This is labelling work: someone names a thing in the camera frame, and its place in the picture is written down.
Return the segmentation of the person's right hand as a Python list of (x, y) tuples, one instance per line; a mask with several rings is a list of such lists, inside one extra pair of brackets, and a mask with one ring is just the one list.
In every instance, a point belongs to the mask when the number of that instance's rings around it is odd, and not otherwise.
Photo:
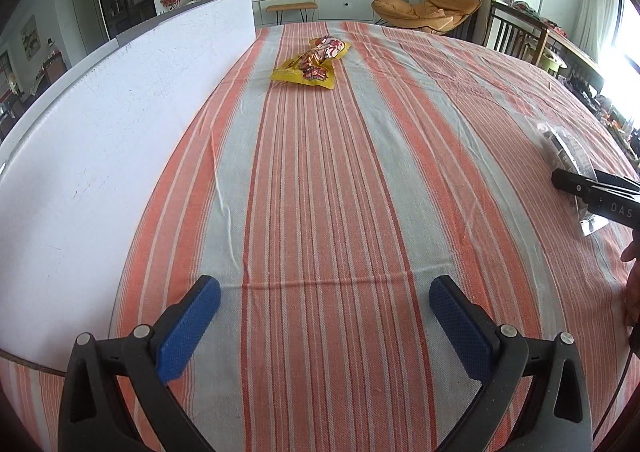
[(639, 321), (640, 311), (640, 246), (638, 238), (634, 238), (620, 255), (623, 262), (631, 262), (624, 291), (626, 324), (634, 326)]

